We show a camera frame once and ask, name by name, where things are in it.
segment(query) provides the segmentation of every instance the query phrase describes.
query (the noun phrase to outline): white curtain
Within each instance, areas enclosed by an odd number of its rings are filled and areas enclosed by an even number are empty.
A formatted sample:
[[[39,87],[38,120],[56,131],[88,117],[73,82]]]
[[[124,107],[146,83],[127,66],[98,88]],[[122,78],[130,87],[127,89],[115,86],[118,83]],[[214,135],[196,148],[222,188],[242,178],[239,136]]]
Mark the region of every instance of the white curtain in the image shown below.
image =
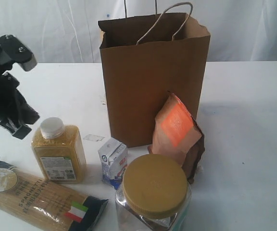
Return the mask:
[[[179,1],[158,0],[158,12]],[[211,32],[209,61],[277,61],[277,0],[191,2]],[[153,14],[154,0],[127,0],[127,13]],[[0,36],[16,35],[39,62],[101,62],[98,20],[124,16],[123,0],[0,0]]]

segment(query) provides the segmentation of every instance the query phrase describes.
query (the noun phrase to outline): plastic jar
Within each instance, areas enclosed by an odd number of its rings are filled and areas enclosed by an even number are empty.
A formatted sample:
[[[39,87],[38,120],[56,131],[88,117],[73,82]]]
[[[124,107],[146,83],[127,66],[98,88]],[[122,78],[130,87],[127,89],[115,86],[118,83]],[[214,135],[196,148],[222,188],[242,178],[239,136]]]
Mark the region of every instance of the plastic jar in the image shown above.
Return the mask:
[[[43,175],[56,183],[79,183],[86,173],[80,132],[57,117],[45,119],[32,140],[32,149]]]
[[[169,157],[147,154],[127,167],[116,191],[121,231],[179,231],[191,189],[181,167]]]

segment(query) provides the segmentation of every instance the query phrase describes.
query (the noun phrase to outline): italian flag label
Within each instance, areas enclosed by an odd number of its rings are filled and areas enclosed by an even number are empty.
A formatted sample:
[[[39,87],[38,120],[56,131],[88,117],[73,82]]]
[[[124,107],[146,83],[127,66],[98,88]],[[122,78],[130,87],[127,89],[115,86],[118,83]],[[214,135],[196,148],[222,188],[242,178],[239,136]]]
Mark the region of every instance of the italian flag label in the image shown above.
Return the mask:
[[[65,213],[65,216],[80,223],[83,220],[83,217],[85,216],[87,210],[88,210],[87,207],[73,201],[71,203],[70,211]]]

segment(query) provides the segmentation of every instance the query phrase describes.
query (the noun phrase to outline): small milk carton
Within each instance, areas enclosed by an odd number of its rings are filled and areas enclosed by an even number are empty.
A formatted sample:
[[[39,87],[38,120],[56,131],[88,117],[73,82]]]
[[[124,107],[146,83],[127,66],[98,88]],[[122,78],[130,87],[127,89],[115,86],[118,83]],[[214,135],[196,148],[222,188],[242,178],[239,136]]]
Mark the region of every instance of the small milk carton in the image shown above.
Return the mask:
[[[127,167],[127,146],[120,141],[110,138],[99,150],[102,164],[102,180],[112,185],[116,190],[123,181]]]

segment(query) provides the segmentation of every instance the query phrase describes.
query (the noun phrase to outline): paper bag handle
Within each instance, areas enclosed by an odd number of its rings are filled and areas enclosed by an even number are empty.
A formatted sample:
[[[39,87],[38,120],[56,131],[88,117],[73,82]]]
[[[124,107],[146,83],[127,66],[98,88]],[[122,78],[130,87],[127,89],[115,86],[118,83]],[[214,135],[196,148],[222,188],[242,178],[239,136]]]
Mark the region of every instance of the paper bag handle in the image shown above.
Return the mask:
[[[174,8],[174,7],[177,7],[177,6],[182,6],[182,5],[189,5],[191,7],[191,10],[190,10],[190,13],[189,15],[187,16],[187,18],[185,19],[185,21],[183,22],[183,24],[181,25],[181,27],[179,28],[178,31],[176,31],[175,34],[173,34],[172,36],[172,41],[175,40],[175,35],[182,29],[182,27],[184,26],[184,24],[188,21],[188,19],[190,18],[191,14],[192,14],[192,11],[193,11],[193,5],[191,2],[180,2],[180,3],[177,3],[175,5],[172,5],[170,7],[168,7],[167,9],[165,9],[163,11],[163,13],[159,16],[158,20],[153,24],[153,26],[137,41],[137,45],[142,41],[142,39],[144,39],[153,29],[154,27],[157,25],[157,23],[159,22],[159,20],[162,18],[162,16],[170,9]]]
[[[155,3],[155,15],[158,13],[158,5],[157,5],[157,0],[154,1]],[[125,6],[125,16],[127,18],[127,5],[126,5],[126,0],[124,0],[124,6]]]

